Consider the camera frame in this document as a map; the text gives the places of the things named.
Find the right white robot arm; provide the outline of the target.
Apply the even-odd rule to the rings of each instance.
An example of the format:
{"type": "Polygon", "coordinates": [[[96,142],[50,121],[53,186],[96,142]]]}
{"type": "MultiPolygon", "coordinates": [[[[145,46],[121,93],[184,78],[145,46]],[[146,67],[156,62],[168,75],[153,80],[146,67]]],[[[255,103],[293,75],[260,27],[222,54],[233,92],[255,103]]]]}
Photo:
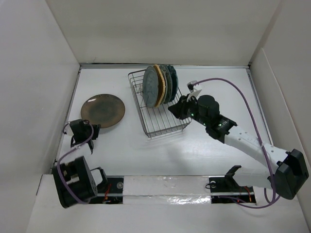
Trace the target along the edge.
{"type": "Polygon", "coordinates": [[[182,96],[168,110],[177,119],[190,117],[203,125],[207,134],[223,144],[232,146],[267,167],[264,172],[255,172],[240,165],[233,166],[225,175],[225,187],[235,191],[241,186],[257,186],[274,189],[281,197],[292,200],[309,177],[302,152],[286,151],[261,143],[231,119],[220,114],[214,97],[202,95],[182,96]]]}

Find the light green flower plate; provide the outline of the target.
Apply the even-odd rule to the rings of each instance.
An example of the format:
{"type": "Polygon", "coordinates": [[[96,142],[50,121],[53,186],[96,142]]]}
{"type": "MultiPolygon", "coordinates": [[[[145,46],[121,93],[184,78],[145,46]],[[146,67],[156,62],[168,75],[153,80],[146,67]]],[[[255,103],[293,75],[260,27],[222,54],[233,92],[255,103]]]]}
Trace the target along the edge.
{"type": "Polygon", "coordinates": [[[167,94],[166,69],[165,69],[165,65],[160,65],[159,67],[160,67],[160,69],[161,69],[162,74],[163,74],[164,77],[165,77],[165,84],[166,84],[165,96],[164,96],[164,98],[163,98],[163,101],[161,102],[162,104],[164,104],[164,100],[165,100],[165,97],[166,97],[166,94],[167,94]]]}

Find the brown speckled round plate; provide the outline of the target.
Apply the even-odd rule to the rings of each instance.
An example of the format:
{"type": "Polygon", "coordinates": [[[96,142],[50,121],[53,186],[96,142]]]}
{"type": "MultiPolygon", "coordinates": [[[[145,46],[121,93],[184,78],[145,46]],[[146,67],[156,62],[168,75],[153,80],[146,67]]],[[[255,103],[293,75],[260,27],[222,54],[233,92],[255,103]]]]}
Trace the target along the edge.
{"type": "Polygon", "coordinates": [[[123,101],[111,94],[98,94],[90,97],[81,107],[81,118],[92,125],[100,125],[101,129],[118,124],[125,115],[123,101]]]}

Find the teal scalloped plate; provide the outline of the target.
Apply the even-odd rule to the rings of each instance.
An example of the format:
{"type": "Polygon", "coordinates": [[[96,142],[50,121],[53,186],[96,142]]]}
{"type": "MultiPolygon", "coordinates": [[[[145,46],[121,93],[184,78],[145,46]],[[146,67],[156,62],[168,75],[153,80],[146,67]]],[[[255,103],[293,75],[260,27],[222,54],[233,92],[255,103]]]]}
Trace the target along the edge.
{"type": "Polygon", "coordinates": [[[175,68],[171,65],[168,65],[168,69],[172,78],[172,95],[171,95],[171,99],[170,101],[173,101],[175,99],[175,96],[177,94],[178,91],[178,76],[177,76],[177,72],[175,70],[175,68]]]}

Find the orange woven square plate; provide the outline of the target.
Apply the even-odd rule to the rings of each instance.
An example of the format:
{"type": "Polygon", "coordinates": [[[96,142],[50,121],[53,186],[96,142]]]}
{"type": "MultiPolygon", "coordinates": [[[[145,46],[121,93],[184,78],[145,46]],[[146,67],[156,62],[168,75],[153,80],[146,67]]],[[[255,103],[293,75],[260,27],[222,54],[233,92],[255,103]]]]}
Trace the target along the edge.
{"type": "Polygon", "coordinates": [[[156,103],[154,105],[154,107],[157,108],[164,101],[164,98],[166,95],[167,84],[166,84],[166,77],[163,71],[161,70],[161,68],[159,67],[159,65],[155,64],[153,65],[153,67],[156,71],[157,78],[158,78],[158,95],[157,95],[156,103]]]}

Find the blue floral white plate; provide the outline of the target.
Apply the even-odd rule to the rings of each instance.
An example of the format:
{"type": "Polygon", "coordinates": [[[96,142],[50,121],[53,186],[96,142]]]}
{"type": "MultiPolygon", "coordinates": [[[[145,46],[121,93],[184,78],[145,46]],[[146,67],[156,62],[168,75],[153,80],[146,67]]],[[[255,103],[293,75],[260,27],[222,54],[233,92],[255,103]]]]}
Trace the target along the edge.
{"type": "Polygon", "coordinates": [[[164,103],[168,103],[170,102],[171,96],[172,96],[172,92],[173,92],[173,81],[172,81],[172,77],[170,74],[170,71],[168,69],[168,66],[165,65],[165,69],[166,69],[166,79],[167,79],[167,94],[164,100],[164,103]]]}

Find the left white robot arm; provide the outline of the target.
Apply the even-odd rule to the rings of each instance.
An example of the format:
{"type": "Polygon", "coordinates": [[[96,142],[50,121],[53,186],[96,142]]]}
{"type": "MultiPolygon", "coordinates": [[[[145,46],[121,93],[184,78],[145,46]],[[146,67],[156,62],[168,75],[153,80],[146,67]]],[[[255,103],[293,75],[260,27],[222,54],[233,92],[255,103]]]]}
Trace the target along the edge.
{"type": "Polygon", "coordinates": [[[93,177],[91,169],[84,156],[75,158],[68,163],[62,160],[76,152],[84,145],[88,145],[91,152],[94,150],[93,141],[99,135],[100,125],[92,125],[88,120],[77,119],[68,122],[62,130],[63,134],[71,135],[71,150],[60,157],[56,166],[52,168],[57,194],[63,208],[76,204],[89,204],[97,197],[98,192],[108,195],[112,184],[101,167],[97,167],[101,176],[93,177]]]}

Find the grey-blue round plate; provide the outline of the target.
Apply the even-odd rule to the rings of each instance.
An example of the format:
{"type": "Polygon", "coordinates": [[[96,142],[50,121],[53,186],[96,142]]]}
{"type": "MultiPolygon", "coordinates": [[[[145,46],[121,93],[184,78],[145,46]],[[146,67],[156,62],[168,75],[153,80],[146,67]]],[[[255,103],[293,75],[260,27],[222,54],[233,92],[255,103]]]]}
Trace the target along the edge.
{"type": "Polygon", "coordinates": [[[148,66],[144,72],[142,93],[146,106],[154,107],[158,96],[158,77],[152,66],[148,66]]]}

